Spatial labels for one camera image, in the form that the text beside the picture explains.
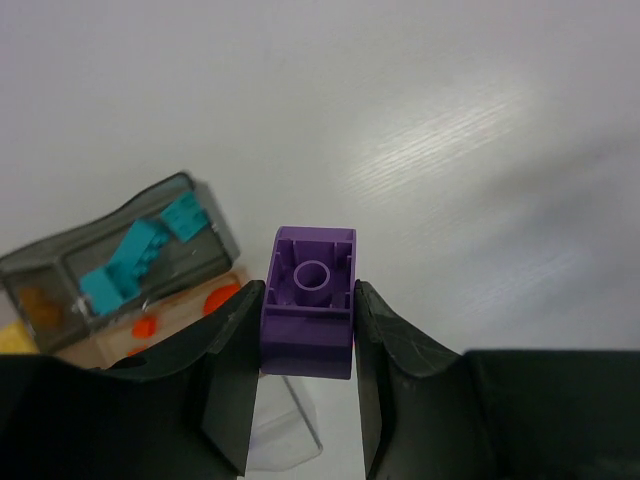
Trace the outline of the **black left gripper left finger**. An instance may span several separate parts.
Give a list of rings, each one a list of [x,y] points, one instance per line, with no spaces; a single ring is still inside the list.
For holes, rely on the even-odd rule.
[[[5,479],[234,479],[246,471],[265,286],[109,369],[1,359]]]

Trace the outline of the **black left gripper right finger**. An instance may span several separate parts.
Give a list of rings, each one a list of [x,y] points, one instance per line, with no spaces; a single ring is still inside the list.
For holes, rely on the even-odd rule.
[[[635,479],[639,355],[604,350],[458,354],[354,292],[369,479]]]

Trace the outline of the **teal 2x4 lego brick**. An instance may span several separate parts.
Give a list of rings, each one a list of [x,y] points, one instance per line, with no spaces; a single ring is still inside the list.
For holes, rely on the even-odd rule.
[[[136,220],[109,261],[80,279],[80,290],[96,315],[108,315],[141,294],[140,282],[168,243],[169,234],[155,220]]]

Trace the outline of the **purple teal lego stack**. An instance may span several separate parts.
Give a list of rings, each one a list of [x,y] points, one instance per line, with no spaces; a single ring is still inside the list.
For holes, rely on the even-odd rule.
[[[261,371],[350,379],[355,280],[354,229],[280,227],[262,302]]]

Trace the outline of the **yellow long lego plate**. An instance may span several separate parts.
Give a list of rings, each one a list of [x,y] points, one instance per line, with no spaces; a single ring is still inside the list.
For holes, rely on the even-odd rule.
[[[39,350],[24,325],[16,321],[0,329],[0,353],[38,354]]]

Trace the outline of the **teal small lego brick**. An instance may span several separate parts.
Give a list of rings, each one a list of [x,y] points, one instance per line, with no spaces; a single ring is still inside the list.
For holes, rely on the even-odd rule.
[[[209,227],[207,213],[191,191],[171,202],[160,213],[160,218],[182,243],[189,242],[200,231]]]

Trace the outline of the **small orange lego brick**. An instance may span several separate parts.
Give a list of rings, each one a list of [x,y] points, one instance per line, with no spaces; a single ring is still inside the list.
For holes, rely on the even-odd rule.
[[[148,339],[153,337],[158,328],[158,319],[148,315],[139,318],[131,328],[131,335],[136,339]]]

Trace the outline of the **orange round lego piece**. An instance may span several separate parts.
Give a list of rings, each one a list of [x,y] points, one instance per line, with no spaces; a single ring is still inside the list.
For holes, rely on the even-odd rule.
[[[206,298],[202,308],[204,316],[210,315],[240,290],[237,283],[224,285],[213,290]]]

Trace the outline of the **clear transparent container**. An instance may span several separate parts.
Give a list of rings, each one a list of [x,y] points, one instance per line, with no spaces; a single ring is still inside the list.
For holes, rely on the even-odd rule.
[[[317,412],[302,379],[258,380],[246,469],[283,472],[318,457],[323,445]]]

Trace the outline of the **smoky grey transparent container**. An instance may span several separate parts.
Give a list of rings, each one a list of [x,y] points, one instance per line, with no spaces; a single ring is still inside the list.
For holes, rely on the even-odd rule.
[[[56,353],[233,267],[238,244],[209,186],[179,172],[112,213],[1,259],[1,287],[39,350]]]

